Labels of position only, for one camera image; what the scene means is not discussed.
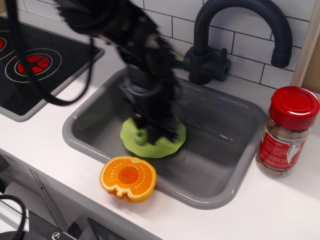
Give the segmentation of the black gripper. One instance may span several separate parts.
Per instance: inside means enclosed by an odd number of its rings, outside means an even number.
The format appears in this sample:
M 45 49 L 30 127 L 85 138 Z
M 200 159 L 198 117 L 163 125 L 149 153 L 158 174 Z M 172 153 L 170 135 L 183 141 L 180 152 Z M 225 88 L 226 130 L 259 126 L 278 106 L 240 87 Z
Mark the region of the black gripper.
M 177 138 L 180 120 L 173 114 L 172 105 L 177 99 L 179 83 L 159 81 L 150 89 L 139 87 L 126 79 L 119 84 L 126 101 L 132 107 L 132 117 L 137 129 L 146 129 L 148 142 L 154 145 L 162 136 Z

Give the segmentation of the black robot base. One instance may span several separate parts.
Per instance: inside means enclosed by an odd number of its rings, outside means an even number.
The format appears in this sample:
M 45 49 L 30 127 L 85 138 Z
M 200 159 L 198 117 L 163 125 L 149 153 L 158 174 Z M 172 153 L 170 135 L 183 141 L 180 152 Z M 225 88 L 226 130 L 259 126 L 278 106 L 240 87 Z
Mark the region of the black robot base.
M 100 233 L 82 231 L 77 224 L 63 230 L 28 210 L 18 197 L 0 195 L 2 240 L 102 240 Z

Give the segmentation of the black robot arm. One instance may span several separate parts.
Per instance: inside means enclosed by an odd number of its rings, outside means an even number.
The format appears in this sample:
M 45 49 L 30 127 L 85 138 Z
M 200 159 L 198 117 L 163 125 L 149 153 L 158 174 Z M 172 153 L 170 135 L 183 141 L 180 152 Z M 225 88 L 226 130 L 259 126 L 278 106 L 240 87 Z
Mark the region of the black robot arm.
M 139 129 L 146 129 L 154 144 L 165 137 L 178 140 L 180 121 L 171 106 L 178 85 L 171 45 L 153 20 L 129 0 L 59 0 L 65 22 L 76 33 L 113 44 L 126 64 L 120 90 L 132 107 Z

